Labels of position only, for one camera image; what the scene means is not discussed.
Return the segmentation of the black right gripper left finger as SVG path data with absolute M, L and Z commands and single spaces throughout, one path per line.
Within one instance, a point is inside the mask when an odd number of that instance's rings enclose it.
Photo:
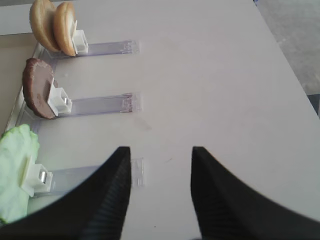
M 119 240 L 132 189 L 131 150 L 118 147 L 83 183 L 0 228 L 2 240 Z

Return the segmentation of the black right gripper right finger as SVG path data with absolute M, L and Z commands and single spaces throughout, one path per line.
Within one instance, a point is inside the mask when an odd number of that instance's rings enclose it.
M 318 240 L 320 223 L 255 191 L 204 147 L 192 149 L 190 192 L 203 240 Z

